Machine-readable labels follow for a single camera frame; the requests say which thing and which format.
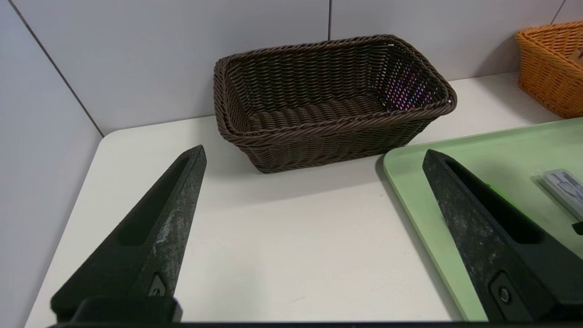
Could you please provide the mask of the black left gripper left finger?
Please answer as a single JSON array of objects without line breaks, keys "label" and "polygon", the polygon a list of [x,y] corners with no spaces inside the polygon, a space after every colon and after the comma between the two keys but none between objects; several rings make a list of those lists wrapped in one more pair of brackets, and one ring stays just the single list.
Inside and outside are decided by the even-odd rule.
[{"label": "black left gripper left finger", "polygon": [[59,323],[177,323],[174,298],[207,160],[184,151],[53,295]]}]

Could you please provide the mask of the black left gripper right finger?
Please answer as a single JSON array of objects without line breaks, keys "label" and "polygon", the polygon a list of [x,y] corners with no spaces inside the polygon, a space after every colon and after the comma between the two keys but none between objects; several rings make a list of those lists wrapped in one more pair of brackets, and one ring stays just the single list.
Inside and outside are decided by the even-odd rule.
[{"label": "black left gripper right finger", "polygon": [[582,259],[454,158],[423,172],[491,322],[582,322]]}]

